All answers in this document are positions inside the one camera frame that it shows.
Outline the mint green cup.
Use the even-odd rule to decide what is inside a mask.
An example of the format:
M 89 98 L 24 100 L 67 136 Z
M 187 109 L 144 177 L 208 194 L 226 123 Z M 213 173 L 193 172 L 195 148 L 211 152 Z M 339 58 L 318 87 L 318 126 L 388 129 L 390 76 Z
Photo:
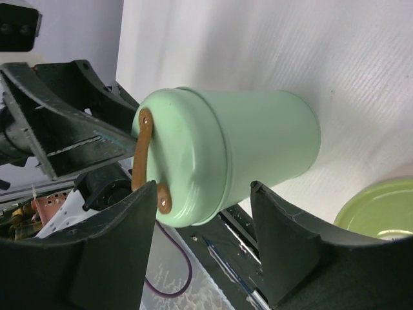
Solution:
M 179 227 L 201 225 L 246 199 L 250 183 L 273 186 L 315 162 L 319 122 L 297 95 L 285 91 L 200 91 L 193 103 L 194 149 L 188 196 Z

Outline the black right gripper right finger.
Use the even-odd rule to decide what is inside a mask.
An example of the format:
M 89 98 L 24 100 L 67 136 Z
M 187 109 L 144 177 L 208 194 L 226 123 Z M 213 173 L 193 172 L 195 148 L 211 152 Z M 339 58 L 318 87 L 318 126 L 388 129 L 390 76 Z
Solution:
M 412 308 L 412 238 L 341 229 L 259 181 L 250 185 L 250 202 L 272 309 Z

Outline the mint lid with brown handle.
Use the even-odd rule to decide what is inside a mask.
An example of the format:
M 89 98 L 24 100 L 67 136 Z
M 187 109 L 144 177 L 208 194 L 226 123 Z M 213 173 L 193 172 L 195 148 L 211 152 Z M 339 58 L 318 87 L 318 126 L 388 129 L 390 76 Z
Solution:
M 155 91 L 140 104 L 132 135 L 132 190 L 156 182 L 157 220 L 187 227 L 213 217 L 223 204 L 228 166 L 211 104 L 189 88 Z

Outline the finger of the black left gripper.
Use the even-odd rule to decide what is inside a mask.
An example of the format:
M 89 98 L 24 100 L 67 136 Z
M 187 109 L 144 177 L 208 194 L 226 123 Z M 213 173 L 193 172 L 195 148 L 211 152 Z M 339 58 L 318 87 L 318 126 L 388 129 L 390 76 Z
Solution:
M 60 99 L 118 129 L 131 129 L 136 108 L 115 95 L 84 59 L 38 64 L 39 79 Z
M 131 129 L 118 129 L 55 95 L 27 63 L 1 65 L 1 163 L 35 157 L 50 179 L 75 176 L 134 154 Z

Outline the lime green round lid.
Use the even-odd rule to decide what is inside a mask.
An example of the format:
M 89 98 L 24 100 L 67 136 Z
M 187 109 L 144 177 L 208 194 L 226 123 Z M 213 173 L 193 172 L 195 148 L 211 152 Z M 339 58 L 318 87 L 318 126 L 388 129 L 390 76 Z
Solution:
M 334 224 L 353 233 L 382 240 L 412 236 L 412 177 L 371 185 L 351 198 Z

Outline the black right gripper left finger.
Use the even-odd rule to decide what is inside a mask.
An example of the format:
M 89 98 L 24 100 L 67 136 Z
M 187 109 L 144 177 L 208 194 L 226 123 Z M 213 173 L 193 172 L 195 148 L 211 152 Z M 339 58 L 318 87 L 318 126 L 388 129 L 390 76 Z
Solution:
M 156 204 L 150 181 L 46 238 L 1 240 L 1 308 L 138 309 Z

